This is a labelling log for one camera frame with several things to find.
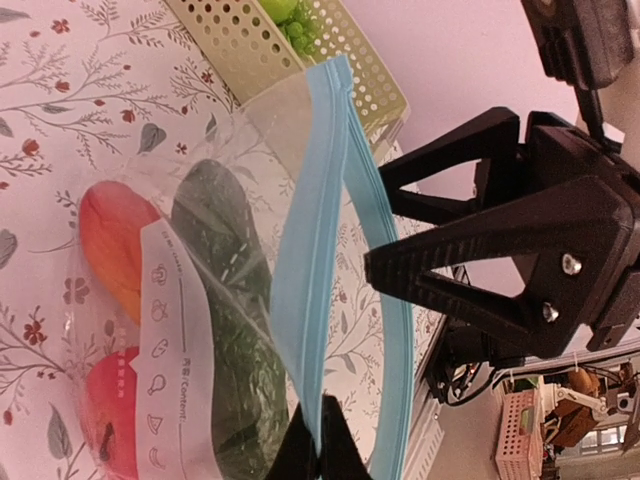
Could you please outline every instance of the floral tablecloth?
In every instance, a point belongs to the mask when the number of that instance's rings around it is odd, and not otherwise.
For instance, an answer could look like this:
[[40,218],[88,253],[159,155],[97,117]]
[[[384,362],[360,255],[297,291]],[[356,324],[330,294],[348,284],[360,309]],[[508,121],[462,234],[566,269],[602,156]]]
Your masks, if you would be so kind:
[[[71,401],[65,335],[65,312],[92,295],[90,282],[67,268],[83,193],[77,179],[141,152],[188,155],[236,107],[162,2],[1,2],[0,480],[102,478]],[[382,327],[379,300],[362,278],[363,238],[350,225],[340,228],[326,385],[367,457]],[[399,226],[405,235],[417,228]],[[419,351],[438,318],[416,310]],[[87,359],[113,341],[108,319],[104,327]]]

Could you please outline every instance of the green cucumber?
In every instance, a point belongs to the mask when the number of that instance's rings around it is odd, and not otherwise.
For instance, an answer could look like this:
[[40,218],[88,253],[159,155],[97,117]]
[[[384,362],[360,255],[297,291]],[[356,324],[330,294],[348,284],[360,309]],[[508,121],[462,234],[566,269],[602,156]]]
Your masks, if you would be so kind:
[[285,368],[268,328],[271,272],[251,205],[230,170],[203,160],[179,186],[171,224],[194,259],[209,301],[216,460],[225,479],[264,478],[289,415]]

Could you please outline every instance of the yellow plastic basket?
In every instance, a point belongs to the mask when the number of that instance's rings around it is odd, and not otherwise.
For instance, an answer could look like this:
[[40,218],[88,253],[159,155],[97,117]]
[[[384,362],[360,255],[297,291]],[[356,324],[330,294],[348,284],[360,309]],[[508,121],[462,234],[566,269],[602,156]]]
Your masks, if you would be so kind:
[[409,105],[371,43],[338,0],[304,0],[320,31],[304,61],[257,0],[165,0],[240,103],[283,78],[336,55],[348,55],[354,102],[376,160],[391,148]]

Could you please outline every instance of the ziplock bag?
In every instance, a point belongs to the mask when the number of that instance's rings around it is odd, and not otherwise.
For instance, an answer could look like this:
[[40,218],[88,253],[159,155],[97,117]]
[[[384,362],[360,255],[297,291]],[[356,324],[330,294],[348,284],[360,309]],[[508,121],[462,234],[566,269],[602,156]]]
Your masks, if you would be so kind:
[[[343,184],[369,247],[397,238],[351,89],[337,58],[219,122],[188,160],[140,156],[83,180],[69,278],[95,295],[69,311],[69,362],[107,478],[274,478],[276,457],[305,455],[285,435],[301,421],[313,450],[304,478],[341,475],[329,472],[344,458],[326,468],[335,445],[323,430],[323,374]],[[408,440],[413,324],[408,304],[381,305],[370,476],[393,480]]]

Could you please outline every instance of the perforated basket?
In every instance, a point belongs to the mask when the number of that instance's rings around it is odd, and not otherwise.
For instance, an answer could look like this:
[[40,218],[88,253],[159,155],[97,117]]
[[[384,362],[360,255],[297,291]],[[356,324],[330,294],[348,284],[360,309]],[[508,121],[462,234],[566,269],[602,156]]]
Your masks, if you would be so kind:
[[542,475],[542,432],[537,390],[505,397],[496,463],[502,480],[534,480]]
[[409,106],[371,43],[339,0],[302,0],[320,29],[316,53],[294,52],[258,0],[165,0],[240,103],[309,65],[346,54],[354,102],[381,161],[409,116]]

